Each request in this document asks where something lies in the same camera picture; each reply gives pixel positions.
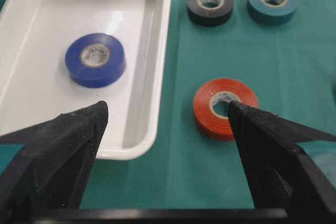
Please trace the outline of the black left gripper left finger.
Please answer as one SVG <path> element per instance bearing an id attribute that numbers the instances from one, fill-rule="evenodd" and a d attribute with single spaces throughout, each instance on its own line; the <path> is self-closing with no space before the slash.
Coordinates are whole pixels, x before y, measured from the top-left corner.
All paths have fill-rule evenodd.
<path id="1" fill-rule="evenodd" d="M 100 101 L 2 135 L 1 147 L 14 156 L 1 172 L 1 218 L 79 208 L 107 122 Z"/>

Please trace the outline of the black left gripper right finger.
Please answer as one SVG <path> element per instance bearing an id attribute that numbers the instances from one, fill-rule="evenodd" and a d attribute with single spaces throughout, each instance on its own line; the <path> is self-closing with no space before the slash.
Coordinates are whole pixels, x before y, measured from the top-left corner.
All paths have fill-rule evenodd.
<path id="1" fill-rule="evenodd" d="M 300 146 L 335 136 L 233 101 L 228 119 L 257 208 L 289 221 L 335 221 L 335 187 Z"/>

